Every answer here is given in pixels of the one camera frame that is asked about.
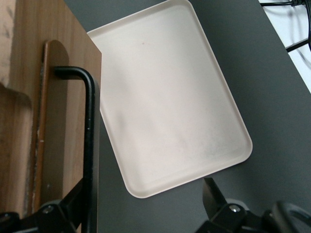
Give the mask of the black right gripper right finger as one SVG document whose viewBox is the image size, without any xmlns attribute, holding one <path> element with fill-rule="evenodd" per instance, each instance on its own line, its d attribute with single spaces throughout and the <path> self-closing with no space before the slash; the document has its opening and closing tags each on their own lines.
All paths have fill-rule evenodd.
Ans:
<svg viewBox="0 0 311 233">
<path fill-rule="evenodd" d="M 204 178 L 203 204 L 208 216 L 198 233 L 249 233 L 248 207 L 238 200 L 226 200 L 212 178 Z"/>
</svg>

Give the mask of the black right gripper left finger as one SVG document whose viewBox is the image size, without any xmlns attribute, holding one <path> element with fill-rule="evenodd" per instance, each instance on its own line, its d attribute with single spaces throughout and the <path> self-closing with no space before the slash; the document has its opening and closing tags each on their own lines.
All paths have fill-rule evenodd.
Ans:
<svg viewBox="0 0 311 233">
<path fill-rule="evenodd" d="M 37 212 L 20 218 L 16 212 L 0 214 L 2 233 L 76 233 L 86 231 L 83 179 L 60 202 L 47 203 Z"/>
</svg>

